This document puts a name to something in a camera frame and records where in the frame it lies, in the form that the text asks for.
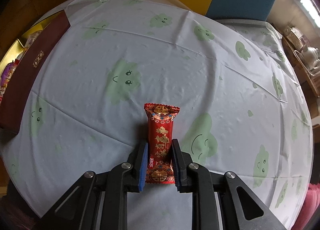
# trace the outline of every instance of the red cloth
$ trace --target red cloth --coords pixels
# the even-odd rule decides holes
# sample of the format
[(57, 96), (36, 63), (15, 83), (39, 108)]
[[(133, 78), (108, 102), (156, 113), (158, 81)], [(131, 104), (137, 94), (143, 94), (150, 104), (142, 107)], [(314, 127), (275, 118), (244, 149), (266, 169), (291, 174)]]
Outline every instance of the red cloth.
[(291, 230), (302, 230), (320, 203), (320, 184), (309, 184), (306, 199)]

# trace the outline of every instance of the wrapped snack bar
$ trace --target wrapped snack bar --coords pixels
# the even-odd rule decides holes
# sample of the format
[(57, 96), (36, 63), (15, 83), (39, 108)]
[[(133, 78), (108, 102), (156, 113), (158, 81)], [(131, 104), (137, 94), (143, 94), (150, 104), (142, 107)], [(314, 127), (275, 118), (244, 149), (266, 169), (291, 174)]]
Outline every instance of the wrapped snack bar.
[(180, 108), (163, 104), (146, 103), (148, 116), (149, 160), (146, 175), (147, 183), (174, 183), (169, 152), (172, 141), (173, 119)]

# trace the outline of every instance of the silver bolt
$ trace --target silver bolt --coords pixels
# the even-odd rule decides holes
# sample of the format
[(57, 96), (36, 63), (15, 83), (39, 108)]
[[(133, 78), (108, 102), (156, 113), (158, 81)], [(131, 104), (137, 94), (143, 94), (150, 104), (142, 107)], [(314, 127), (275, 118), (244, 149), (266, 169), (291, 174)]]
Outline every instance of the silver bolt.
[(189, 168), (196, 170), (196, 169), (199, 168), (199, 165), (198, 165), (197, 163), (190, 163), (190, 164), (189, 164)]
[(131, 163), (122, 163), (121, 167), (124, 169), (130, 169), (131, 168)]
[(92, 171), (87, 171), (87, 172), (84, 173), (84, 176), (87, 177), (87, 178), (91, 178), (91, 177), (94, 176), (94, 172), (92, 172)]
[(226, 173), (226, 176), (227, 176), (228, 178), (235, 178), (235, 177), (236, 177), (236, 174), (235, 174), (234, 172), (227, 172), (227, 173)]

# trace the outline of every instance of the wooden floor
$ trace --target wooden floor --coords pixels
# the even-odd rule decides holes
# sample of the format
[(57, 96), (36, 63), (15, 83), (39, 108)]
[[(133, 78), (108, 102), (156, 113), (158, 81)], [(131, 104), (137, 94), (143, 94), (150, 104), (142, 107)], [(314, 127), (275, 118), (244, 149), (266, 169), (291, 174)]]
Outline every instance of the wooden floor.
[(0, 197), (6, 195), (9, 175), (4, 167), (2, 158), (0, 157)]

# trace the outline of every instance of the teapot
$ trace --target teapot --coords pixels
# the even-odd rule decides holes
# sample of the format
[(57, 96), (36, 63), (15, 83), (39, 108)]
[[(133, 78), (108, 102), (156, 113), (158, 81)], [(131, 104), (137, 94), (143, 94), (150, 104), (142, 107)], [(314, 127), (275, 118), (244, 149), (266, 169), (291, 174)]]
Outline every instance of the teapot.
[(299, 54), (305, 67), (310, 71), (311, 74), (315, 74), (320, 71), (320, 59), (318, 48), (310, 47), (305, 44)]

